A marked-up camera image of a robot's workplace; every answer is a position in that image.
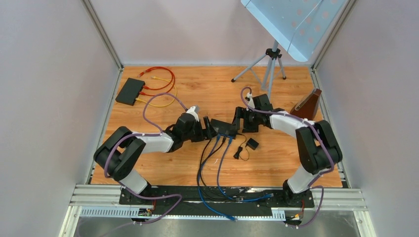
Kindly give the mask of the black power adapter with cord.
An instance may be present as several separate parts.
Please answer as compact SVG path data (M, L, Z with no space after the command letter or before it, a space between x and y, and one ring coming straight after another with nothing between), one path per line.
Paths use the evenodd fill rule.
M258 148L259 143L254 140L253 138L247 138L247 136L245 136L244 134L239 134L240 136L243 136L245 139L244 141L238 146L236 152L233 155L234 159L241 159L243 161L248 161L250 158L250 152L248 151L248 148L250 148L251 150L256 150L256 148ZM247 153L247 157L243 158L241 153L242 151L246 151Z

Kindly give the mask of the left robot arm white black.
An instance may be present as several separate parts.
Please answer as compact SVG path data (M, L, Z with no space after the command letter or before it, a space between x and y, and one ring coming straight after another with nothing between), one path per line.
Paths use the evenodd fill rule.
M208 117L203 120L183 113L161 133L133 132L121 126L95 151L93 160L103 168L106 177L119 182L139 204L162 199L151 196L151 184L135 170L135 164L142 154L172 153L186 141L211 140L217 131Z

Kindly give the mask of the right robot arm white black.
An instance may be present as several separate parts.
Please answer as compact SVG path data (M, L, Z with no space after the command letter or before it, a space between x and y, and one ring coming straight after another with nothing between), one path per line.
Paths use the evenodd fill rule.
M254 97L248 93L242 101L245 106L236 107L232 121L236 129L255 133L263 125L296 139L300 166L283 183L282 192L283 202L295 206L321 175L332 172L343 159L331 125L326 120L315 122L273 108L267 94Z

